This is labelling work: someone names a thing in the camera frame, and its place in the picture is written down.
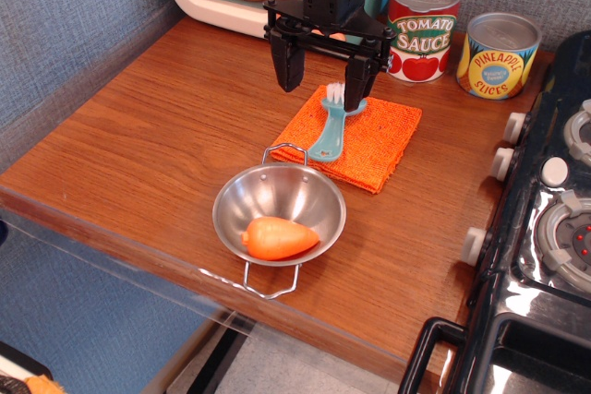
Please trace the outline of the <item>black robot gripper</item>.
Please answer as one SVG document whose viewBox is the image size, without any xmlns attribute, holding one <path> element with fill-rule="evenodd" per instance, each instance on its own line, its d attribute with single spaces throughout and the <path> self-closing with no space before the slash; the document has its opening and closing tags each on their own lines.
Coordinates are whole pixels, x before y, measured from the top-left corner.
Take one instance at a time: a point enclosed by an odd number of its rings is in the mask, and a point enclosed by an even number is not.
<svg viewBox="0 0 591 394">
<path fill-rule="evenodd" d="M 390 63 L 394 32 L 365 10 L 366 0 L 267 0 L 265 38 L 271 45 L 278 84 L 285 92 L 304 76 L 305 50 L 344 59 L 344 110 L 355 111 Z"/>
</svg>

